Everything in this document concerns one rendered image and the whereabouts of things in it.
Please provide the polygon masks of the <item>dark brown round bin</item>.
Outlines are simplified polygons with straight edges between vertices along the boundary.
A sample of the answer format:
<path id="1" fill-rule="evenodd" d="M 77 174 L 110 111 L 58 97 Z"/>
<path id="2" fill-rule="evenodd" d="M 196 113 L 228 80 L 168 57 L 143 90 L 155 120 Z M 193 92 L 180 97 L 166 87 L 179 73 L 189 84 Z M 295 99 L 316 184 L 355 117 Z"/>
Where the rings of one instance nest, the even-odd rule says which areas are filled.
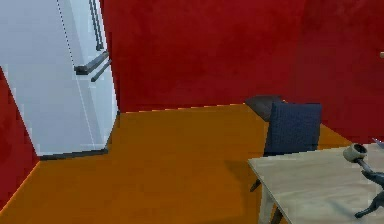
<path id="1" fill-rule="evenodd" d="M 283 99 L 279 95 L 257 95 L 244 101 L 265 122 L 270 120 L 274 102 L 283 102 Z"/>

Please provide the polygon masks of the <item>dark blue chair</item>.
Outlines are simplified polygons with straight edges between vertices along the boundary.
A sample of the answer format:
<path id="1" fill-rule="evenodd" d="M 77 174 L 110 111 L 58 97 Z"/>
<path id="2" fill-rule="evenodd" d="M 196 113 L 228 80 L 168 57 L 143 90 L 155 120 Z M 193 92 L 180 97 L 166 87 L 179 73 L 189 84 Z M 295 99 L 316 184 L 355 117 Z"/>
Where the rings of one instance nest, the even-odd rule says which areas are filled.
<path id="1" fill-rule="evenodd" d="M 318 147 L 322 106 L 318 103 L 272 104 L 263 156 L 315 151 Z"/>

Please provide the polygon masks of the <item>black figurine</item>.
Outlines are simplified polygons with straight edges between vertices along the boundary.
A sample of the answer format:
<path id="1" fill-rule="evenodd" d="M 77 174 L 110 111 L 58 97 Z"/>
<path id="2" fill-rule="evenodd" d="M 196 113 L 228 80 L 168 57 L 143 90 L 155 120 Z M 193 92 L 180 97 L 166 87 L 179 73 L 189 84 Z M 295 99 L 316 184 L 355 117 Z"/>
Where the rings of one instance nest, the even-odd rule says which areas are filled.
<path id="1" fill-rule="evenodd" d="M 362 174 L 370 181 L 380 185 L 382 191 L 373 198 L 372 203 L 365 209 L 355 214 L 356 218 L 361 218 L 369 213 L 376 211 L 379 207 L 384 208 L 384 173 L 383 172 L 368 172 L 363 170 Z"/>

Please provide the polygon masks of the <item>pale wooden table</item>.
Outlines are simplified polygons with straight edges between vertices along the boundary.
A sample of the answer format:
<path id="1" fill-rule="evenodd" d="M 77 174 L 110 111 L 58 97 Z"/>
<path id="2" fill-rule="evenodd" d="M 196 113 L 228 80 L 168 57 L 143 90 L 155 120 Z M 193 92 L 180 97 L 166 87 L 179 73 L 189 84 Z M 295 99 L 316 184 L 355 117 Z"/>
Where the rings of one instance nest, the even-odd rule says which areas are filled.
<path id="1" fill-rule="evenodd" d="M 384 149 L 367 149 L 364 162 L 384 173 Z M 262 183 L 257 224 L 277 224 L 271 219 L 276 207 L 288 224 L 384 224 L 384 208 L 361 218 L 382 187 L 362 174 L 362 167 L 343 157 L 347 147 L 272 157 L 252 158 L 249 166 Z"/>

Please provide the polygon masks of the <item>white fridge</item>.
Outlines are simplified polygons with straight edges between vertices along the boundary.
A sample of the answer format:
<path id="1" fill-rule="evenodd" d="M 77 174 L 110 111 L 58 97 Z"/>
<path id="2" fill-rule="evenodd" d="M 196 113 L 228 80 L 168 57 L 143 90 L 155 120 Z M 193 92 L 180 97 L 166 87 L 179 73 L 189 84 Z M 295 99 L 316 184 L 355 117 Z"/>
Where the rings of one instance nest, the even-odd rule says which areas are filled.
<path id="1" fill-rule="evenodd" d="M 108 51 L 96 8 L 101 51 L 89 0 L 0 0 L 0 67 L 43 160 L 108 152 L 119 114 L 110 53 L 88 75 L 74 71 Z"/>

